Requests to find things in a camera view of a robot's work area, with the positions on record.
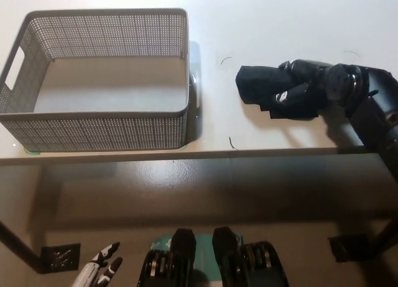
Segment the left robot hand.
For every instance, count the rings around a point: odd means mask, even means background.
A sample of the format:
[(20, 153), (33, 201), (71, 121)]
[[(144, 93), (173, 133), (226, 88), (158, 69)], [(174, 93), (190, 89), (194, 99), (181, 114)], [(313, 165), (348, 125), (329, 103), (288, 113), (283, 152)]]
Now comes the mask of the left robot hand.
[(106, 287), (115, 276), (123, 259), (117, 257), (112, 263), (108, 260), (117, 252), (119, 242), (112, 243), (100, 250), (80, 271), (72, 287), (99, 286)]

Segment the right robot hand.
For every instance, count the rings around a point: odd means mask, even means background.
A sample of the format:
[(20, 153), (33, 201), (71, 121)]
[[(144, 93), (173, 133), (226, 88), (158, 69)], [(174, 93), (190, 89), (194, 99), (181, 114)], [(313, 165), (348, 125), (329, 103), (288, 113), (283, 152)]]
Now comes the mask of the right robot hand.
[(296, 59), (281, 63), (279, 70), (283, 70), (294, 81), (291, 88), (275, 95), (275, 104), (283, 109), (317, 107), (321, 99), (325, 99), (322, 78), (331, 64), (314, 60)]

